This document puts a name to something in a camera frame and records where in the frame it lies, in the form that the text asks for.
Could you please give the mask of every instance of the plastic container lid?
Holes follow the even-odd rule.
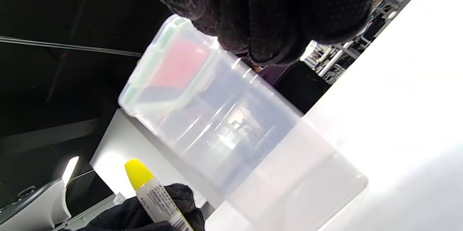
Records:
[[[255,230],[317,230],[367,183],[217,38],[176,15],[119,104],[203,177],[201,194],[217,191]]]

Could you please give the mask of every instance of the gloved hand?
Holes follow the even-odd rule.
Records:
[[[185,219],[195,231],[204,231],[204,218],[196,208],[193,192],[183,184],[165,186],[167,193],[182,212]],[[128,198],[121,205],[103,211],[86,227],[79,231],[177,231],[167,221],[153,223],[136,197]]]
[[[297,60],[311,40],[341,43],[369,17],[373,0],[161,0],[222,47],[260,66]]]

